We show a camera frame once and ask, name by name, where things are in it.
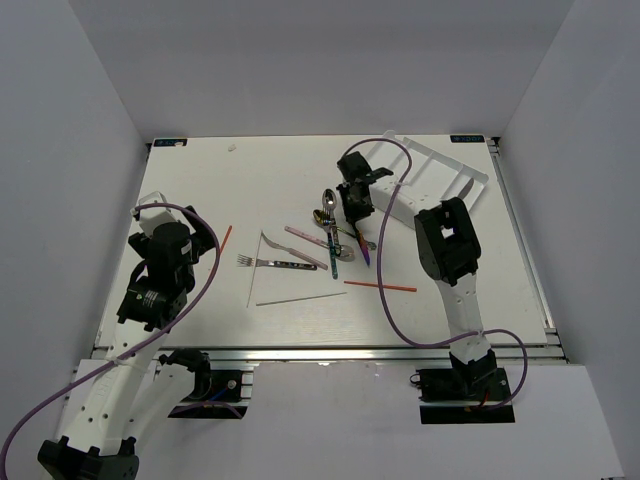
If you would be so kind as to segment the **fork with green patterned handle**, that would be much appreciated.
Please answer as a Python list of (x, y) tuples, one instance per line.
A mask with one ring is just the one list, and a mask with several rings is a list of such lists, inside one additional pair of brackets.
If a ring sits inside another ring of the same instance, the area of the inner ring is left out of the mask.
[(337, 280), (339, 277), (338, 274), (338, 267), (337, 267), (337, 260), (339, 257), (339, 250), (340, 250), (340, 245), (338, 240), (336, 239), (336, 235), (333, 231), (333, 225), (332, 225), (332, 219), (331, 219), (331, 212), (327, 207), (323, 208), (323, 213), (325, 215), (325, 230), (327, 232), (327, 242), (329, 245), (329, 254), (330, 254), (330, 264), (331, 264), (331, 271), (332, 271), (332, 278), (334, 280)]

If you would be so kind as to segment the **gold spoon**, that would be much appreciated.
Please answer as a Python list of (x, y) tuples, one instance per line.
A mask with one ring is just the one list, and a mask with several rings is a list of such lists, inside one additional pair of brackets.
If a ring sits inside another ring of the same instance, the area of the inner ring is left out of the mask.
[(321, 227), (328, 227), (331, 224), (330, 215), (325, 210), (315, 209), (313, 211), (313, 218)]

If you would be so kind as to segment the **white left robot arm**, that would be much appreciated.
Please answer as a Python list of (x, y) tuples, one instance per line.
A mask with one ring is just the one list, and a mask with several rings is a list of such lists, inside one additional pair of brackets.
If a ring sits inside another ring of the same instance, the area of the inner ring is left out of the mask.
[(192, 207), (182, 209), (184, 221), (174, 210), (163, 202), (134, 210), (141, 230), (128, 243), (141, 260), (117, 311), (109, 355), (96, 375), (85, 376), (91, 387), (73, 420), (37, 455), (54, 479), (135, 478), (139, 452), (157, 423), (183, 399), (210, 390), (207, 354), (193, 348), (158, 353), (195, 305), (187, 299), (196, 284), (195, 265), (220, 248)]

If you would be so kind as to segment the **silver spoon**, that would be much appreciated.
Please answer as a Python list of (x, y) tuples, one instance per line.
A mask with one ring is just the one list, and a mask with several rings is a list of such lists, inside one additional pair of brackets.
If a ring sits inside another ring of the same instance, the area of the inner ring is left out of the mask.
[(335, 192), (332, 189), (325, 189), (322, 195), (324, 224), (331, 225), (335, 220), (335, 209), (337, 207)]

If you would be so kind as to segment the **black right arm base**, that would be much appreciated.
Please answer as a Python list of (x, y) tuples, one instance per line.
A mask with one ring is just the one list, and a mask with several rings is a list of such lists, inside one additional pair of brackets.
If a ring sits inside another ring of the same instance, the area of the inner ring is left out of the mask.
[(423, 425), (512, 424), (513, 406), (495, 405), (511, 395), (503, 368), (479, 387), (468, 390), (452, 369), (417, 370), (409, 377), (419, 391), (420, 421)]

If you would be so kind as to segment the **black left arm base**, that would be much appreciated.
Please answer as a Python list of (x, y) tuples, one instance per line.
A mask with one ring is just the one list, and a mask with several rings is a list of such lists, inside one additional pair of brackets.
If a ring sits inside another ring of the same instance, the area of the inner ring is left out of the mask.
[(191, 391), (169, 414), (173, 419), (242, 419), (248, 409), (249, 372), (213, 367), (207, 353), (178, 349), (162, 354), (162, 367), (179, 366), (187, 372)]

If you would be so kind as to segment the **silver spoon ornate handle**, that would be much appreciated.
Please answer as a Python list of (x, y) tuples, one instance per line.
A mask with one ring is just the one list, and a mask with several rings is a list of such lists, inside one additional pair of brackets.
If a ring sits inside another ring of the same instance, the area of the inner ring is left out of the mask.
[(340, 256), (342, 258), (353, 259), (355, 257), (355, 250), (350, 244), (345, 244), (342, 237), (346, 236), (348, 239), (354, 240), (356, 244), (359, 245), (357, 235), (340, 226), (335, 227), (332, 232), (338, 237), (337, 244), (340, 246)]

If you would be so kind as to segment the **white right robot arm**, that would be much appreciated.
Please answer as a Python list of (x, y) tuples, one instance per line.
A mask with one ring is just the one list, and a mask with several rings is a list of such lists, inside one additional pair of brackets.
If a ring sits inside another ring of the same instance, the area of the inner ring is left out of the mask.
[[(372, 169), (365, 157), (354, 152), (343, 156), (337, 167), (343, 176), (338, 186), (349, 220), (373, 212), (369, 186), (392, 171)], [(414, 216), (420, 264), (439, 289), (450, 335), (451, 384), (461, 397), (472, 399), (484, 391), (496, 371), (495, 354), (482, 334), (483, 324), (476, 292), (481, 247), (466, 204), (459, 197), (421, 210)]]

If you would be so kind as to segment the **fork with pink handle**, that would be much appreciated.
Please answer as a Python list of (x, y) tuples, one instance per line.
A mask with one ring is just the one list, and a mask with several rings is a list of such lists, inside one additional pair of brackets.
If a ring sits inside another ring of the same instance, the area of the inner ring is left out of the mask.
[(265, 236), (262, 239), (263, 249), (274, 253), (276, 258), (315, 264), (321, 270), (329, 269), (328, 254), (323, 247), (286, 232), (282, 226), (263, 227), (261, 232)]

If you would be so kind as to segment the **iridescent rainbow knife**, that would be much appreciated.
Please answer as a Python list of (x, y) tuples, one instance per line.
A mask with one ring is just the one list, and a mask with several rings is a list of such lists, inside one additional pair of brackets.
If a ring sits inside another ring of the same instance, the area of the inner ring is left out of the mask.
[(370, 257), (370, 253), (369, 253), (369, 248), (368, 248), (368, 243), (365, 240), (364, 236), (362, 235), (362, 233), (360, 232), (360, 230), (357, 228), (356, 225), (352, 226), (353, 230), (354, 230), (354, 234), (356, 236), (356, 239), (358, 241), (358, 245), (360, 248), (360, 251), (363, 255), (364, 261), (366, 263), (367, 266), (371, 265), (371, 257)]

